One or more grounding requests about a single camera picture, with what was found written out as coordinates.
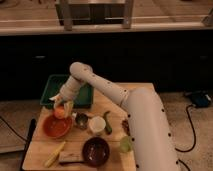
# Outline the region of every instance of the wooden cutting board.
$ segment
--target wooden cutting board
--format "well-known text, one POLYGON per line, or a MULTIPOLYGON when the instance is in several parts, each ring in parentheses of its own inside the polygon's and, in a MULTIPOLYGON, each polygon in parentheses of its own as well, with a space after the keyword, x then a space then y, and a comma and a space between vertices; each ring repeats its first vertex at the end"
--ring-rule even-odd
MULTIPOLYGON (((121 83, 121 86, 126 89, 133 89, 136 87, 148 87, 154 90, 153 84, 151 83, 121 83)), ((36 130, 33 135, 32 142, 30 143, 27 151, 23 169, 29 171, 40 171, 40 170, 70 170, 70 171, 135 171, 134 153, 121 153, 119 151, 119 141, 125 136, 125 132, 122 128, 122 120, 125 119, 126 113, 118 106, 113 104, 109 99, 102 95, 98 91, 94 91, 94 102, 90 109, 77 109, 77 112, 84 112, 89 115, 100 115, 107 110, 111 113, 108 115, 108 120, 112 126, 113 132, 111 135, 103 133, 101 137, 105 139, 110 146, 110 157, 108 161, 99 168, 92 168, 85 164, 69 164, 67 166, 61 166, 58 160, 50 168, 44 167, 44 162, 48 156, 55 150, 55 148, 62 141, 67 141, 64 150, 79 154, 82 151, 83 144, 86 140, 92 137, 87 130, 80 130, 73 126, 69 133, 59 139, 51 139, 47 137, 43 130, 42 124, 44 119, 51 114, 51 110, 45 108, 42 109, 36 130)))

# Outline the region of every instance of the green basket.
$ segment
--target green basket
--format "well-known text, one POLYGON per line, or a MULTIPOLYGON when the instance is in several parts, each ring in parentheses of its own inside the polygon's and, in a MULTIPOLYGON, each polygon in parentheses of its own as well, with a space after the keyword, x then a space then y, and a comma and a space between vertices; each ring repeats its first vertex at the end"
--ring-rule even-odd
MULTIPOLYGON (((53 108, 53 101, 49 98, 57 95, 61 86, 67 81, 69 75, 50 75, 41 97, 40 104, 48 109, 53 108)), ((77 98, 74 100, 74 108, 90 108, 93 103, 93 87, 85 84, 81 87, 77 98)))

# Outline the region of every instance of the wire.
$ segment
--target wire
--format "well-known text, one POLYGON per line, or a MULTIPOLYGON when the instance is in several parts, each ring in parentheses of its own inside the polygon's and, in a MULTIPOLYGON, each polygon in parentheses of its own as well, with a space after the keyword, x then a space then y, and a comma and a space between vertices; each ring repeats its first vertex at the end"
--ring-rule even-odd
POLYGON ((23 141, 27 141, 24 137, 22 137, 21 135, 19 135, 8 123, 7 121, 2 118, 2 116, 0 116, 0 119, 13 131, 14 134, 16 134, 19 138, 21 138, 23 141))
POLYGON ((191 169, 189 168, 189 166, 185 163, 185 162, 183 162, 182 160, 178 160, 182 165, 184 165, 185 166, 185 168, 188 170, 188 171, 191 171, 191 169))
POLYGON ((187 149, 187 150, 180 150, 178 148, 175 148, 176 151, 181 152, 181 153, 187 153, 187 152, 192 151, 195 148, 195 145, 196 145, 196 142, 197 142, 196 132, 195 132, 195 129, 194 129, 194 125, 192 123, 190 113, 189 113, 189 108, 191 108, 191 107, 194 107, 194 104, 190 104, 190 105, 186 106, 186 113, 187 113, 187 116, 188 116, 188 119, 189 119, 189 122, 190 122, 190 125, 191 125, 191 128, 192 128, 194 142, 193 142, 192 147, 187 149))

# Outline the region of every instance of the small white bowl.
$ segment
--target small white bowl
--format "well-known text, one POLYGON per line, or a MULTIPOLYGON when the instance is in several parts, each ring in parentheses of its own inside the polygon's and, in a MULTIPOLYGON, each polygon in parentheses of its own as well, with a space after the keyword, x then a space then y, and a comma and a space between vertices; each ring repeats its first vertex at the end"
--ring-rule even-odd
POLYGON ((89 129, 94 135, 101 135, 106 127, 106 122, 104 118, 100 116, 95 116, 89 120, 89 129))

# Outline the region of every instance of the orange bowl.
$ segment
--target orange bowl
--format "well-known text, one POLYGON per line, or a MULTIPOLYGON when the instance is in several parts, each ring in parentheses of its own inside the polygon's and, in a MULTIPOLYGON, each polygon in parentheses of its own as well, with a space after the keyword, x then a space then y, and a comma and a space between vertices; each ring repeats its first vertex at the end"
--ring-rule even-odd
POLYGON ((65 135, 72 126, 72 118, 57 119, 54 115, 48 116, 43 122, 44 133, 51 138, 65 135))

